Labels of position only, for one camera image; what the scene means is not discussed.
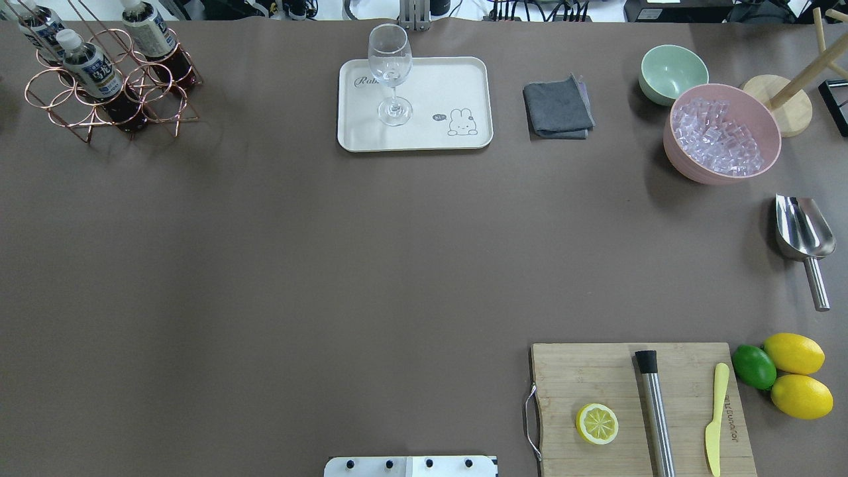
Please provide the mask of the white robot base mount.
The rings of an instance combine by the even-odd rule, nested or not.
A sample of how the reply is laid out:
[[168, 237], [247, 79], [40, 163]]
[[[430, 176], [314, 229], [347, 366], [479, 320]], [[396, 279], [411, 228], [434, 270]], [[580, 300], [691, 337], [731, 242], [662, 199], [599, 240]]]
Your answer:
[[495, 456], [338, 456], [324, 476], [498, 476]]

